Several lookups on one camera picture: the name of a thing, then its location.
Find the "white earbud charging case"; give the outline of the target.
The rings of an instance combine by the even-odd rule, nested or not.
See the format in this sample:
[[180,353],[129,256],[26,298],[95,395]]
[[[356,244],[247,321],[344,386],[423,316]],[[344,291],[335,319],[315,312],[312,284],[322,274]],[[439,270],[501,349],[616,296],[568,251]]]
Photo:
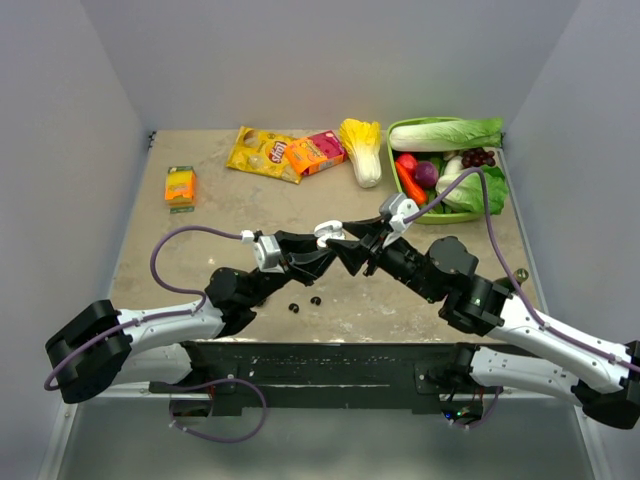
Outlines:
[[345,240],[343,224],[339,220],[329,220],[318,224],[313,231],[318,249],[326,249],[328,240]]

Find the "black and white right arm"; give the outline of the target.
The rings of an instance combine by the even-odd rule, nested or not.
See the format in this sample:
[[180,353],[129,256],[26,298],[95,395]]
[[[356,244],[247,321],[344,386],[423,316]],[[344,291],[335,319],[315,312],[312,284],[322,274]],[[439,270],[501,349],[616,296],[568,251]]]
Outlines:
[[450,327],[523,350],[501,359],[488,347],[471,348],[445,369],[452,390],[515,387],[562,398],[612,428],[630,430],[638,422],[638,342],[601,339],[540,312],[512,275],[506,283],[478,275],[477,257],[456,237],[440,238],[421,253],[376,218],[333,222],[317,244],[335,252],[351,274],[381,269],[439,303]]

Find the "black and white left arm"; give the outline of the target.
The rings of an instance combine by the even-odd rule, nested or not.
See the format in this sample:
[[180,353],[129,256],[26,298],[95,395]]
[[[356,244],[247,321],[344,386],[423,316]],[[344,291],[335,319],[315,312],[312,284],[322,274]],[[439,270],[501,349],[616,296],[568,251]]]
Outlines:
[[113,385],[141,381],[196,392],[206,383],[207,368],[189,357],[184,342],[238,334],[256,318],[256,306],[291,281],[313,285],[336,258],[314,234],[191,229],[250,246],[255,269],[219,268],[203,290],[171,285],[157,269],[161,248],[178,233],[166,234],[152,250],[151,275],[162,288],[190,295],[192,301],[146,310],[118,309],[110,300],[91,303],[46,342],[51,371],[45,390],[60,392],[67,404],[92,399]]

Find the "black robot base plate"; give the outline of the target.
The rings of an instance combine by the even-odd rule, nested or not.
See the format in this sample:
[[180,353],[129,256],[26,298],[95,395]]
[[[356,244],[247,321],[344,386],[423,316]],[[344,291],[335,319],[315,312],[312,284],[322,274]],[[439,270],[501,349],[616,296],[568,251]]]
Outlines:
[[272,409],[399,409],[438,414],[495,387],[472,380],[468,343],[186,342],[187,376],[160,393],[212,393],[216,415]]

